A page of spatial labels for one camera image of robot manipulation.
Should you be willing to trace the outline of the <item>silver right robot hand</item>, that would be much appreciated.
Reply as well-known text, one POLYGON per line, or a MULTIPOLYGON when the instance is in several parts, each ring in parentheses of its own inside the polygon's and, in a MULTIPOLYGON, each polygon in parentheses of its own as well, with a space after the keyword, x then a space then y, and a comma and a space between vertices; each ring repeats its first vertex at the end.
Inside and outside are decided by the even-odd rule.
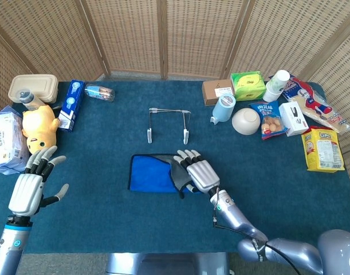
POLYGON ((198 151, 177 150, 174 160, 187 171, 198 191, 206 194, 219 187, 219 176, 198 151))

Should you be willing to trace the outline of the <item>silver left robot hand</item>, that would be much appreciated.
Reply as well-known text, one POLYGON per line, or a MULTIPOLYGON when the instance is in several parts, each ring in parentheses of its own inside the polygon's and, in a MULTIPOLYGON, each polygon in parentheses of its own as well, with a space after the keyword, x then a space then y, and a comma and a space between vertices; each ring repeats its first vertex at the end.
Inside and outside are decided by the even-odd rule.
POLYGON ((60 201, 69 189, 64 184, 53 196, 44 197, 45 183, 56 165, 65 161, 64 155, 53 157, 57 146, 43 148, 33 153, 27 161, 24 173, 19 175, 9 202, 9 210, 17 216, 31 217, 39 209, 60 201))

